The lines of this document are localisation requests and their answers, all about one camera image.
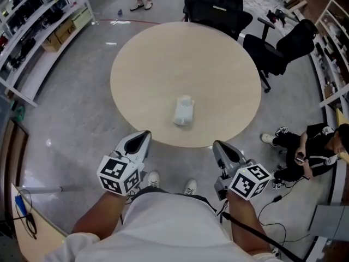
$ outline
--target smartphone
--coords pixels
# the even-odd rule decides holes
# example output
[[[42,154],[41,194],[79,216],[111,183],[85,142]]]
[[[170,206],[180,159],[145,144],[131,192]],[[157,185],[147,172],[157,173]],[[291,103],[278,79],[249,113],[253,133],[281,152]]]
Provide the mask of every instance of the smartphone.
[[[301,152],[299,152],[296,156],[296,160],[299,162],[304,162],[304,156]]]

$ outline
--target shoelace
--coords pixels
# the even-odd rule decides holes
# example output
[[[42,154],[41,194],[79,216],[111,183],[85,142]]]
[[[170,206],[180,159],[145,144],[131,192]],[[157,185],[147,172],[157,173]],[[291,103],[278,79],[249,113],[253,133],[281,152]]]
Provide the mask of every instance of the shoelace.
[[[149,186],[158,187],[159,184],[157,181],[151,181]]]
[[[193,195],[194,194],[194,190],[190,189],[189,187],[186,189],[185,194],[189,194],[189,195]]]

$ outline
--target black t-shirt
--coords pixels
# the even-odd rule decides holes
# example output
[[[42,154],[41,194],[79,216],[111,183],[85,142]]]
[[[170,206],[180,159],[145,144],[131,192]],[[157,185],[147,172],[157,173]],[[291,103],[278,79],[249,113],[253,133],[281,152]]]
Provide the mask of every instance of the black t-shirt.
[[[305,144],[305,150],[306,158],[309,160],[310,167],[323,162],[323,165],[312,168],[312,174],[314,176],[324,174],[334,165],[326,165],[323,159],[314,157],[332,157],[335,155],[333,151],[325,149],[326,144],[334,135],[334,133],[330,133],[330,130],[331,128],[326,123],[310,125],[306,129],[308,139]]]

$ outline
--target yellow table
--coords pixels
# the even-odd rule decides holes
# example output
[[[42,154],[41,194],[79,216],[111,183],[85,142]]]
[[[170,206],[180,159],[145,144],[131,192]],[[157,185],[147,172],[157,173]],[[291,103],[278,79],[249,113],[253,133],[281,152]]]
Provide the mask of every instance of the yellow table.
[[[221,31],[190,22],[148,28],[129,40],[111,70],[117,108],[137,130],[180,147],[211,146],[254,118],[261,82],[249,54]],[[177,98],[195,101],[190,127],[172,123]]]
[[[337,125],[341,125],[343,123],[349,124],[349,121],[344,117],[343,113],[336,109],[336,116],[337,116]],[[349,154],[348,153],[340,153],[340,158],[343,159],[346,163],[349,163]]]
[[[15,196],[18,194],[18,189],[12,184],[11,185],[11,199],[12,199],[12,214],[13,217],[18,217],[15,206]],[[22,196],[24,200],[27,211],[30,210],[30,203],[26,201],[26,198]],[[45,217],[43,217],[39,212],[32,207],[31,214],[35,220],[37,226],[37,239],[31,238],[25,230],[25,227],[21,223],[21,220],[18,219],[14,221],[16,235],[18,244],[21,250],[22,255],[29,262],[39,262],[42,260],[43,256],[47,253],[55,250],[59,247],[64,239],[65,234],[57,227],[54,227]]]

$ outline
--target gray concrete floor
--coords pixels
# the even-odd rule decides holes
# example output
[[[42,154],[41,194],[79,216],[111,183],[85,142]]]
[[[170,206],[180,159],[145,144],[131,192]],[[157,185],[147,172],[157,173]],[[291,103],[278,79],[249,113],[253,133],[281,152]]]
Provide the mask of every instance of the gray concrete floor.
[[[180,21],[183,17],[184,0],[153,0],[151,10],[140,9],[133,13],[128,7],[135,0],[104,0],[104,5],[98,1],[101,0],[95,0],[94,9],[99,20],[117,19],[119,9],[123,9],[123,19],[169,22]],[[67,189],[60,194],[33,196],[33,205],[67,233],[104,192],[96,177],[103,155],[109,154],[122,137],[135,131],[112,99],[110,70],[122,46],[150,26],[140,22],[112,25],[110,21],[100,21],[98,25],[87,27],[52,68],[36,98],[39,106],[27,106],[23,123],[29,140],[21,182],[27,187],[63,186]],[[243,33],[261,36],[262,31],[263,26],[254,18]],[[277,31],[271,30],[267,41],[276,44],[280,38]],[[135,63],[136,59],[130,59],[130,65]],[[279,148],[263,144],[260,134],[273,133],[283,125],[301,134],[307,125],[323,122],[323,117],[317,107],[320,94],[308,56],[290,63],[284,75],[271,75],[269,83],[272,90],[262,93],[254,120],[228,142],[272,171],[282,162],[282,156],[278,155]],[[161,188],[169,192],[182,191],[186,180],[194,177],[198,181],[198,194],[216,208],[222,205],[213,188],[220,171],[210,149],[179,148],[155,141],[145,170],[159,171]],[[326,201],[331,175],[329,172],[312,181],[302,180],[285,199],[269,205],[261,221],[282,223],[287,229],[287,240],[306,235],[315,205]],[[268,187],[252,201],[256,212],[275,196],[288,191],[287,188],[272,190]],[[279,242],[284,238],[280,226],[268,226],[265,230]],[[309,241],[310,236],[285,245],[295,254],[304,255]]]

